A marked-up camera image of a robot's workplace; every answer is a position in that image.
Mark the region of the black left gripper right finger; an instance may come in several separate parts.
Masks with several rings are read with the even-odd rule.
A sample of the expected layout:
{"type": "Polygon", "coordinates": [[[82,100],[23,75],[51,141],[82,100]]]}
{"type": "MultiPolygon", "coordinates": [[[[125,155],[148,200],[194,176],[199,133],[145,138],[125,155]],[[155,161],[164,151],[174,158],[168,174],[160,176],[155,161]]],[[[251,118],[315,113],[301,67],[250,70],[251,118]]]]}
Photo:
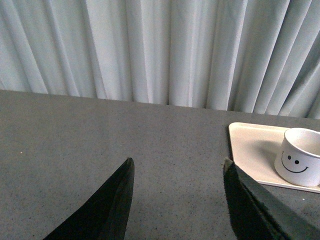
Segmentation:
{"type": "Polygon", "coordinates": [[[232,230],[239,240],[318,240],[320,230],[224,160],[223,182],[232,230]]]}

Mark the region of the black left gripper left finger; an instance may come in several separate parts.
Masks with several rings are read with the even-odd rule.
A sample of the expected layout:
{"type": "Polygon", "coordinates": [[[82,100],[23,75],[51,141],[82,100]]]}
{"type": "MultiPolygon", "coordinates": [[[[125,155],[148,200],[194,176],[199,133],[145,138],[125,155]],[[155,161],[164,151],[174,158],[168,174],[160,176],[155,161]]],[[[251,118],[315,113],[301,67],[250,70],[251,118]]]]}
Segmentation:
{"type": "Polygon", "coordinates": [[[131,210],[135,178],[132,158],[125,162],[46,240],[123,240],[131,210]]]}

